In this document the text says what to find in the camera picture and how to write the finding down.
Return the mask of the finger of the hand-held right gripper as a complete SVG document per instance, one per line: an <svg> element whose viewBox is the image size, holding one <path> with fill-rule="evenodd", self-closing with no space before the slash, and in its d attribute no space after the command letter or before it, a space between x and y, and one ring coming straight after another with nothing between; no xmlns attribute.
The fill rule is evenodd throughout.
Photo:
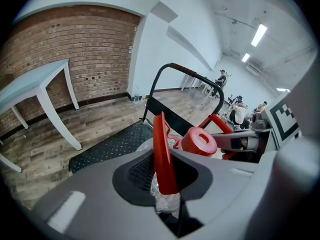
<svg viewBox="0 0 320 240"><path fill-rule="evenodd" d="M217 147L225 151L256 151L258 149L258 133L251 129L217 133L212 137Z"/></svg>
<svg viewBox="0 0 320 240"><path fill-rule="evenodd" d="M257 164L261 159L261 155L253 151L234 152L234 151L227 151L224 149L221 149L220 151L222 153L223 160Z"/></svg>

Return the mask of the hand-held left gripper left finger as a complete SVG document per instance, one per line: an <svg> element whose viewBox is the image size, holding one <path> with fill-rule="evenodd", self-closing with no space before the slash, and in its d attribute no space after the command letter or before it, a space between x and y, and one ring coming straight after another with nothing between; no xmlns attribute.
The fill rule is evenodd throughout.
<svg viewBox="0 0 320 240"><path fill-rule="evenodd" d="M175 240L153 206L133 205L113 186L118 167L151 153L139 151L87 166L42 196L32 212L58 233L58 240Z"/></svg>

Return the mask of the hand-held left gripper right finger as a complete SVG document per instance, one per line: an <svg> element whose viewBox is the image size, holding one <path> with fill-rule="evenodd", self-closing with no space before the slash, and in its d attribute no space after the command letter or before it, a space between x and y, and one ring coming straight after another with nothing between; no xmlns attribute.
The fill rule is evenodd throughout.
<svg viewBox="0 0 320 240"><path fill-rule="evenodd" d="M320 144L290 141L259 163L179 151L196 173L181 191L178 240L307 240L317 236Z"/></svg>

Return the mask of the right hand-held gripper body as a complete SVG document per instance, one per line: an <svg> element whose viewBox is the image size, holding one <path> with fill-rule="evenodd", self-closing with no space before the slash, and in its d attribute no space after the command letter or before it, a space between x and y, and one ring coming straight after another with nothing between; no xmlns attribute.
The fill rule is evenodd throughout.
<svg viewBox="0 0 320 240"><path fill-rule="evenodd" d="M299 136L297 120L286 102L289 94L285 90L262 112L253 115L251 129L259 136L258 150L263 154L276 151Z"/></svg>

